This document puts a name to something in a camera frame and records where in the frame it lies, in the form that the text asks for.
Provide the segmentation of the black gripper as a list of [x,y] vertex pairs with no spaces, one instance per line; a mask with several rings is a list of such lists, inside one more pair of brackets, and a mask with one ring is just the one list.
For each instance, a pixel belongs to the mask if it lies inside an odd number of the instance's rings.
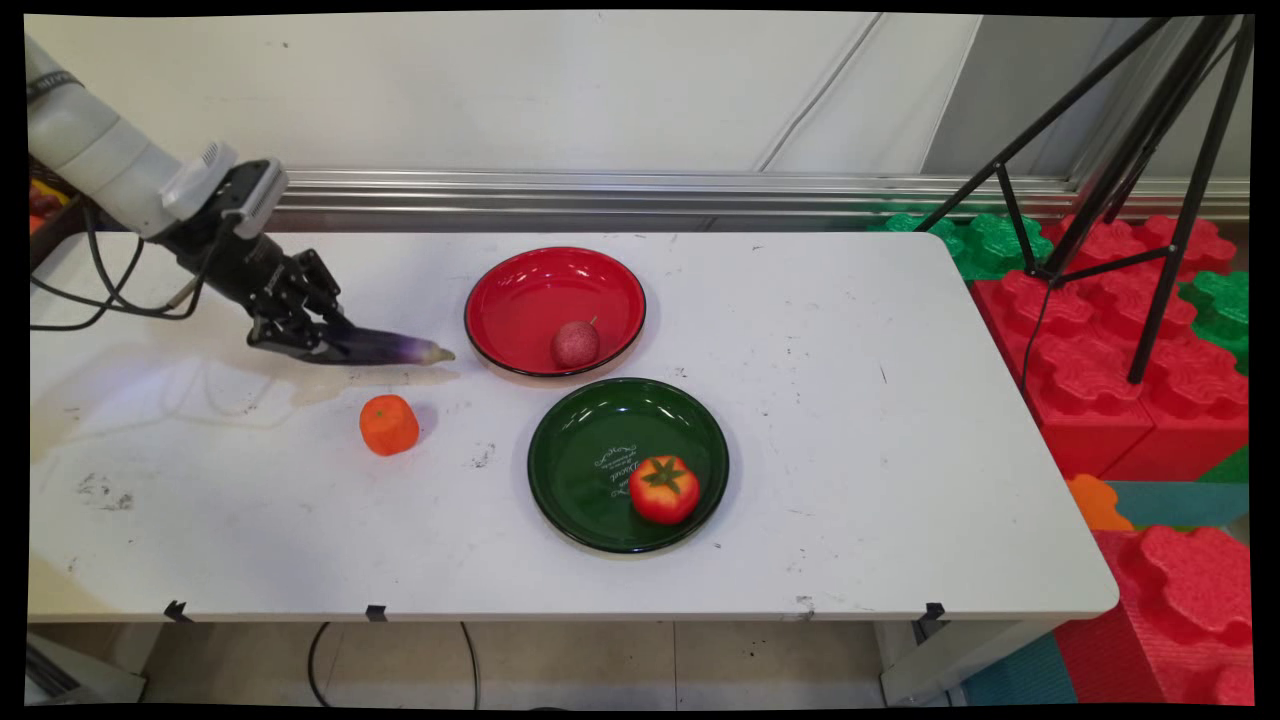
[[265,234],[255,240],[230,234],[219,243],[179,247],[178,264],[244,309],[252,322],[251,348],[320,356],[326,342],[312,313],[325,323],[346,323],[340,287],[314,249],[288,258]]

